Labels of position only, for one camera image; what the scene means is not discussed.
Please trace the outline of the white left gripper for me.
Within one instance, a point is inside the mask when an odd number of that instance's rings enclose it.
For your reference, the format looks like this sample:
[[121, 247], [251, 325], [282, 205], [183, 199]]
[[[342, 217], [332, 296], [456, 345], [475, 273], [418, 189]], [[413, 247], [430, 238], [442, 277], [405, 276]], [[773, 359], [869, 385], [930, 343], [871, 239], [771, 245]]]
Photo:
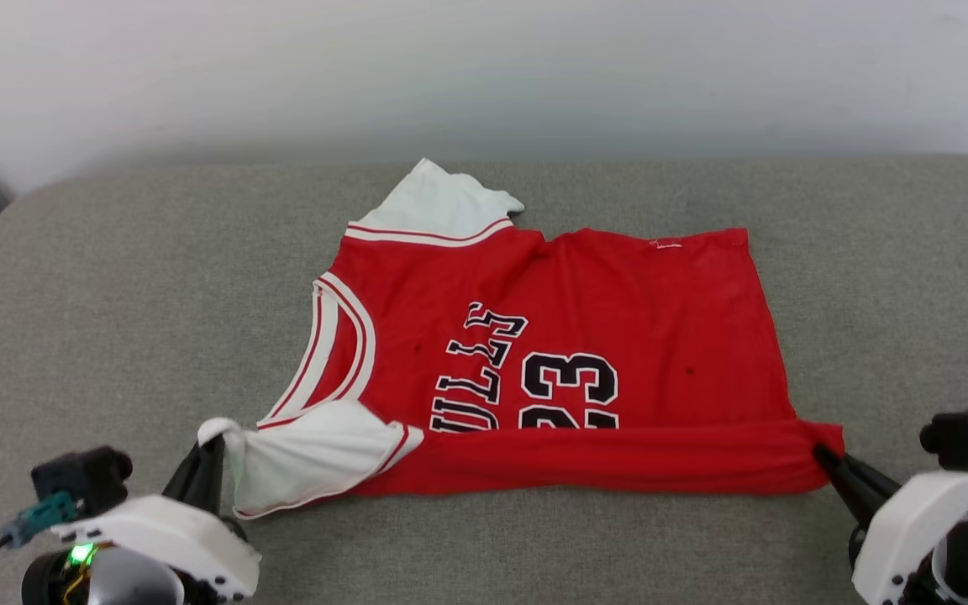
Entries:
[[127, 499], [95, 517], [55, 525], [54, 535], [67, 544], [111, 541], [207, 582], [228, 601], [251, 598], [258, 586], [261, 555], [216, 517], [224, 459], [223, 436], [204, 445], [195, 443], [162, 496]]

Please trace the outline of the grey fabric sofa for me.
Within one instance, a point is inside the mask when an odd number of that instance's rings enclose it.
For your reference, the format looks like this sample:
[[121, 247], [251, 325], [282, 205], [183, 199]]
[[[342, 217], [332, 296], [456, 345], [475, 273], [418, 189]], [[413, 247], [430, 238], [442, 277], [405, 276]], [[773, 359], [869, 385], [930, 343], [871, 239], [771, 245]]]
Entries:
[[[637, 237], [728, 226], [750, 249], [792, 402], [903, 480], [968, 408], [968, 156], [450, 162], [518, 225]], [[165, 167], [78, 177], [0, 215], [0, 526], [34, 465], [115, 445], [158, 492], [205, 418], [264, 417], [307, 347], [345, 224], [408, 166]], [[255, 605], [863, 605], [833, 492], [537, 489], [337, 499], [247, 525]]]

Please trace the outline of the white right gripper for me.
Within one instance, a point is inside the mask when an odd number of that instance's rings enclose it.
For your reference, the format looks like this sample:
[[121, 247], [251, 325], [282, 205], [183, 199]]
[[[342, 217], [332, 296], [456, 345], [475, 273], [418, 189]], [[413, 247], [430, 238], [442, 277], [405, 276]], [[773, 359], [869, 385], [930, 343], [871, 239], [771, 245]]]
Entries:
[[933, 556], [934, 578], [940, 581], [946, 554], [936, 550], [945, 550], [946, 536], [968, 523], [968, 472], [922, 472], [900, 485], [826, 444], [814, 445], [812, 455], [858, 528], [869, 528], [852, 575], [867, 605], [902, 605], [904, 582], [927, 555]]

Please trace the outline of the red and white basketball jersey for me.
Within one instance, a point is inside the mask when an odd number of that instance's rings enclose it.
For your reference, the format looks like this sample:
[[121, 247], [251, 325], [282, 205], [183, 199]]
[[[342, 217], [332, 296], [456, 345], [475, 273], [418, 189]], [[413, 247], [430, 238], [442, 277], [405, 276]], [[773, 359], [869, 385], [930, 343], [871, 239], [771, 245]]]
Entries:
[[296, 374], [253, 429], [210, 418], [242, 519], [354, 497], [590, 487], [775, 495], [829, 476], [744, 229], [520, 229], [421, 160], [349, 223]]

